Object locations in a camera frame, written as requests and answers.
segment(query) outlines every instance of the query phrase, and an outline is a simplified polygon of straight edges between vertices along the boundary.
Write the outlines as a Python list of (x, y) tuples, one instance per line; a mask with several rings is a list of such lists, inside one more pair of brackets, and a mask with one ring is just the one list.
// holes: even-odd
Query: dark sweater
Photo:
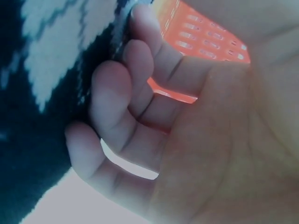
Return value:
[(69, 170), (64, 128), (88, 122), (91, 75), (121, 55), (136, 2), (0, 0), (0, 224), (18, 224)]

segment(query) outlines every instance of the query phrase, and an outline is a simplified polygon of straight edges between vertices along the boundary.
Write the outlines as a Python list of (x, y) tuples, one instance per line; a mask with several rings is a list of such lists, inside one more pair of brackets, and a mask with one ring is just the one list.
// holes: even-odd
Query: hand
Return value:
[[(66, 131), (71, 162), (100, 193), (154, 223), (299, 223), (299, 3), (186, 0), (249, 47), (251, 64), (183, 57), (146, 6), (124, 63), (95, 71), (90, 117)], [(154, 94), (147, 79), (199, 97)], [(105, 158), (160, 173), (130, 175)]]

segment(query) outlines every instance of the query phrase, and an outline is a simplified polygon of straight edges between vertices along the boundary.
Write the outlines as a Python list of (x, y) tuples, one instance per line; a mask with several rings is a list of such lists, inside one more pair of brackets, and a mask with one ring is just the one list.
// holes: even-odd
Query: white pattern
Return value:
[(29, 46), (25, 67), (29, 71), (32, 92), (41, 112), (59, 80), (74, 66), (79, 55), (80, 2), (82, 0), (69, 8), (64, 16), (57, 18), (52, 26), (46, 27), (41, 38)]
[[(26, 18), (23, 35), (33, 40), (29, 45), (25, 67), (29, 71), (29, 81), (40, 112), (44, 111), (61, 78), (66, 75), (67, 70), (73, 68), (80, 57), (80, 51), (87, 49), (96, 36), (115, 19), (117, 0), (88, 0), (82, 30), (80, 7), (83, 2), (84, 0), (28, 0), (22, 9)], [(63, 11), (67, 3), (73, 5), (63, 15), (55, 17), (55, 21), (51, 21), (53, 24), (42, 27), (43, 22), (50, 20), (54, 13)], [(43, 34), (35, 40), (41, 27)], [(82, 41), (80, 38), (83, 38), (82, 49), (79, 47)]]
[(23, 18), (26, 18), (23, 25), (23, 35), (36, 37), (41, 23), (49, 20), (56, 10), (62, 10), (67, 2), (68, 0), (24, 1), (21, 11)]
[(115, 20), (114, 11), (117, 0), (89, 0), (86, 5), (85, 30), (83, 48), (87, 49), (110, 23)]

